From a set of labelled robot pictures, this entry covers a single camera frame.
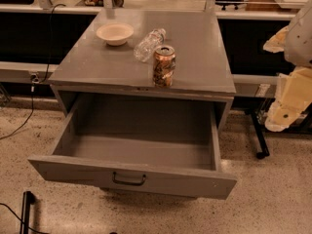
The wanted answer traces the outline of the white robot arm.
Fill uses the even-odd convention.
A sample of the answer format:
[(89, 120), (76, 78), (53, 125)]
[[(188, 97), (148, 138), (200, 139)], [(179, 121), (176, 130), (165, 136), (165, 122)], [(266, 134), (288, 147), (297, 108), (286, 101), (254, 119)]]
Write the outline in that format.
[(263, 45), (271, 53), (284, 53), (294, 65), (289, 74), (280, 74), (275, 100), (269, 107), (265, 128), (281, 132), (288, 128), (312, 102), (312, 0), (291, 22)]

